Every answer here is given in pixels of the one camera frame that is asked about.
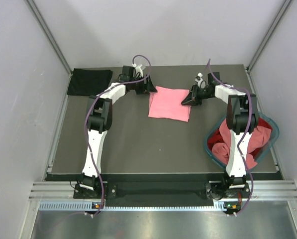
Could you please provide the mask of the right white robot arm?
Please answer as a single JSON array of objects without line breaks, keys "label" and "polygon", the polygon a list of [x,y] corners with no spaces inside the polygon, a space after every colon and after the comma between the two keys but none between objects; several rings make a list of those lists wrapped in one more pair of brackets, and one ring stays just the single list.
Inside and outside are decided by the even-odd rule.
[{"label": "right white robot arm", "polygon": [[218,79],[218,72],[209,73],[208,81],[198,73],[188,95],[183,99],[183,106],[201,105],[203,100],[218,98],[227,104],[226,124],[230,130],[229,160],[225,168],[221,191],[227,197],[233,197],[248,189],[246,164],[248,144],[254,129],[258,125],[256,96],[246,88],[225,84]]}]

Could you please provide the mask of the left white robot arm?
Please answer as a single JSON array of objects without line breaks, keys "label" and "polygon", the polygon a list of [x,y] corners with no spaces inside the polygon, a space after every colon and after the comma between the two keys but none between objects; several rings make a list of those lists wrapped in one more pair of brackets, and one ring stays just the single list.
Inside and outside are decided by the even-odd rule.
[{"label": "left white robot arm", "polygon": [[103,144],[113,120],[113,104],[129,91],[138,95],[157,92],[148,74],[143,73],[144,66],[133,63],[123,66],[117,81],[96,96],[90,96],[85,118],[84,133],[87,140],[86,161],[82,170],[82,179],[77,191],[84,190],[90,197],[101,197],[104,185],[101,178],[101,156]]}]

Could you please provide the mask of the pink t shirt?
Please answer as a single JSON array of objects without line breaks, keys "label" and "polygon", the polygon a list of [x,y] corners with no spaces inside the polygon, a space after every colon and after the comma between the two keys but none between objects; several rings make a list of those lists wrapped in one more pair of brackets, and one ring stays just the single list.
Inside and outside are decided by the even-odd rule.
[{"label": "pink t shirt", "polygon": [[191,106],[183,106],[181,102],[190,91],[160,86],[156,89],[157,92],[150,93],[148,117],[188,122]]}]

